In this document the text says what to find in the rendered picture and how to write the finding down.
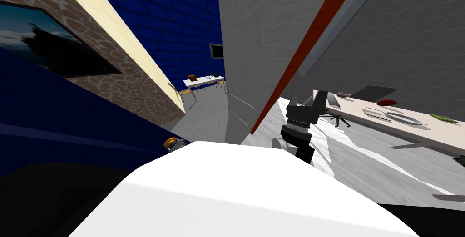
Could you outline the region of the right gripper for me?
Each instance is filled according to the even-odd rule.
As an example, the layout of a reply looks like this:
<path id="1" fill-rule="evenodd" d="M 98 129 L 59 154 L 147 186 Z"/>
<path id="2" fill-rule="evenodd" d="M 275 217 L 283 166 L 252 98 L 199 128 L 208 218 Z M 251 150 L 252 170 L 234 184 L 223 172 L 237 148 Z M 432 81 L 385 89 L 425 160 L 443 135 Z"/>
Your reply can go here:
<path id="1" fill-rule="evenodd" d="M 317 123 L 320 115 L 326 112 L 327 91 L 318 90 L 312 106 L 297 105 L 298 96 L 293 95 L 286 107 L 286 118 L 300 123 Z"/>

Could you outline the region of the black office chair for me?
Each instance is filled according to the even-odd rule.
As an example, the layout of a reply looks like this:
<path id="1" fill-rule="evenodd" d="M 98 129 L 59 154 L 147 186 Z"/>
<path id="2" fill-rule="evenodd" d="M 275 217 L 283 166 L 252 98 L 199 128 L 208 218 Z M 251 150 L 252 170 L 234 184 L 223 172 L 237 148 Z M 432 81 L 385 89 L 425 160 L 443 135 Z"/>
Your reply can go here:
<path id="1" fill-rule="evenodd" d="M 339 105 L 338 101 L 336 100 L 333 93 L 331 93 L 331 92 L 327 93 L 327 101 L 328 101 L 330 106 L 340 108 L 340 105 Z M 335 114 L 335 113 L 331 112 L 328 108 L 325 109 L 325 114 L 326 115 L 324 115 L 324 117 L 332 116 L 331 120 L 333 120 L 333 119 L 336 120 L 336 126 L 335 126 L 336 128 L 339 126 L 340 121 L 345 123 L 347 125 L 347 127 L 350 127 L 350 124 L 345 119 L 343 119 L 340 114 Z"/>

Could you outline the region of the white table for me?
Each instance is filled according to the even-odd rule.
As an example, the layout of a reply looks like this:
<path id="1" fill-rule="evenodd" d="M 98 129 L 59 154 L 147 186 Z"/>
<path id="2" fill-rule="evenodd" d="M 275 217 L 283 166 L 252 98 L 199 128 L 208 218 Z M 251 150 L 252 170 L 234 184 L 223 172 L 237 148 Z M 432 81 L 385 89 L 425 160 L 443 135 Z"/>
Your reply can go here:
<path id="1" fill-rule="evenodd" d="M 184 80 L 183 83 L 187 88 L 198 88 L 199 86 L 206 85 L 206 84 L 219 84 L 223 85 L 224 84 L 224 77 L 218 75 L 215 77 L 214 75 L 209 75 L 209 76 L 204 76 L 204 77 L 196 77 L 196 80 L 193 81 L 193 77 L 188 76 L 187 80 Z"/>

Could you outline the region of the long beige table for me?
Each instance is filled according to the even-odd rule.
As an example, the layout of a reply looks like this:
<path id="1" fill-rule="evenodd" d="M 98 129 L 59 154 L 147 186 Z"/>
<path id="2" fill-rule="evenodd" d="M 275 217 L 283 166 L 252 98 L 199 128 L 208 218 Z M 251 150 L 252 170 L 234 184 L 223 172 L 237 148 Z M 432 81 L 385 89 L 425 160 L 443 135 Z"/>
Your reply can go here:
<path id="1" fill-rule="evenodd" d="M 329 111 L 346 120 L 410 141 L 395 149 L 437 147 L 465 156 L 465 123 L 448 123 L 428 114 L 379 106 L 374 102 L 336 96 L 337 105 L 326 103 Z"/>

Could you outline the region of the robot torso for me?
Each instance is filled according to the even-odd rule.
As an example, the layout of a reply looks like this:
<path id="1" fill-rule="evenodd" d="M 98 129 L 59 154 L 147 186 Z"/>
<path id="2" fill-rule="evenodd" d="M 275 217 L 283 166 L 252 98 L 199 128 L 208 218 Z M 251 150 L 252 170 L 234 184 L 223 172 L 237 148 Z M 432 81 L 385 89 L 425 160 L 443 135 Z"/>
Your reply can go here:
<path id="1" fill-rule="evenodd" d="M 196 141 L 135 169 L 69 237 L 418 237 L 283 149 Z"/>

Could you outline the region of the wooden chair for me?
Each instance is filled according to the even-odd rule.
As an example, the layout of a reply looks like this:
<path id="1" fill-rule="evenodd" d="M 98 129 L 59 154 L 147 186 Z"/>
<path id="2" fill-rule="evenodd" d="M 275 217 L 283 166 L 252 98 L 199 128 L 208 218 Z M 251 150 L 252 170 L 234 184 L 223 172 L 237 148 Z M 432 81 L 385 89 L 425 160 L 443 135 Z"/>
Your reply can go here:
<path id="1" fill-rule="evenodd" d="M 193 91 L 190 88 L 178 91 L 178 94 L 179 94 L 179 96 L 181 98 L 182 103 L 184 103 L 183 95 L 185 95 L 185 94 L 191 94 L 193 96 L 193 98 L 194 98 L 194 101 L 197 102 L 197 98 L 196 98 L 195 94 L 193 93 Z"/>

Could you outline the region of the small dark framed wall picture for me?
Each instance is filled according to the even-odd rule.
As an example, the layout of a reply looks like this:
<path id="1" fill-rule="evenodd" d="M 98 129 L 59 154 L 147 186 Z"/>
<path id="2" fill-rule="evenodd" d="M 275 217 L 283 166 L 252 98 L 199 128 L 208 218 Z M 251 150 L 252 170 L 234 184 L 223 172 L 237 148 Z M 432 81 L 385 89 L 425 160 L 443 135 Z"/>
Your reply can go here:
<path id="1" fill-rule="evenodd" d="M 221 44 L 209 43 L 209 49 L 213 60 L 224 59 L 223 46 Z"/>

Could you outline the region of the large dark framed wall picture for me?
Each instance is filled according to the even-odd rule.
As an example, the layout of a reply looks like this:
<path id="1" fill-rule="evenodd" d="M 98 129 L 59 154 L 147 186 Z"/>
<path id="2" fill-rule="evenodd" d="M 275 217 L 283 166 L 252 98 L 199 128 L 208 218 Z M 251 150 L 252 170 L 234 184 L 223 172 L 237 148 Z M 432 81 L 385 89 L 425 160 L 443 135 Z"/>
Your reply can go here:
<path id="1" fill-rule="evenodd" d="M 65 79 L 121 73 L 38 7 L 0 1 L 0 47 Z"/>

